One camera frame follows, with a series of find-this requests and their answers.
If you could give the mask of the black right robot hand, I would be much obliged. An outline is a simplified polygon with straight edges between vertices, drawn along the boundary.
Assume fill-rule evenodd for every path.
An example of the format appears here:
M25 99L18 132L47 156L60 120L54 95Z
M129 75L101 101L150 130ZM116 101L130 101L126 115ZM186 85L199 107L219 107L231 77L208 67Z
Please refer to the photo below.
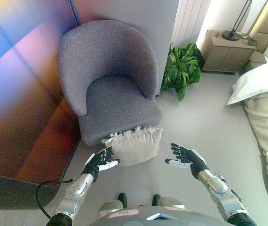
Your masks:
M199 172L209 169L204 158L195 149L187 149L182 145L171 143L171 150L176 159L165 159L165 163L184 169L190 167L195 179L199 180Z

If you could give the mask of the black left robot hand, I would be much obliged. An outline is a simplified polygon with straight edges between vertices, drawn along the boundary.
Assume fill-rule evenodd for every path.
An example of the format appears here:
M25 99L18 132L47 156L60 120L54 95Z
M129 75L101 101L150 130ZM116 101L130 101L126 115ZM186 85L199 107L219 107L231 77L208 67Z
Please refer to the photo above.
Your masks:
M97 154L92 154L85 163L82 174L90 174L93 182L97 180L98 172L107 170L120 163L120 159L115 159L112 147L106 147Z

